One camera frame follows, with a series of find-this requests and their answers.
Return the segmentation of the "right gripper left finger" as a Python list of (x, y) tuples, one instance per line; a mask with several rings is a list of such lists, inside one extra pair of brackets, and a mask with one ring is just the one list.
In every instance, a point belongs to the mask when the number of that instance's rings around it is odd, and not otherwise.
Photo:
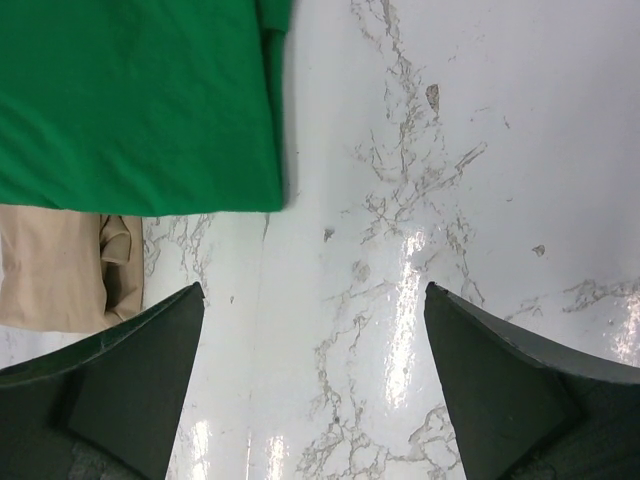
[(204, 319), (199, 283), (1, 371), (4, 479), (163, 479)]

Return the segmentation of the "green t shirt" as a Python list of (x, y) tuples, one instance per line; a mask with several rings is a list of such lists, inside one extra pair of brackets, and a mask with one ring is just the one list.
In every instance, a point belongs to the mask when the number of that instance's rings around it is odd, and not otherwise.
[(5, 1), (1, 200), (277, 212), (289, 1)]

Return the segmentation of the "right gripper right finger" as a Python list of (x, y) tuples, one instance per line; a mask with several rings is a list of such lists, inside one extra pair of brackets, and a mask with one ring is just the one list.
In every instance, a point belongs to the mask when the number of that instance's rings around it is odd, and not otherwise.
[(467, 478), (638, 478), (638, 368), (508, 323), (434, 282), (424, 317)]

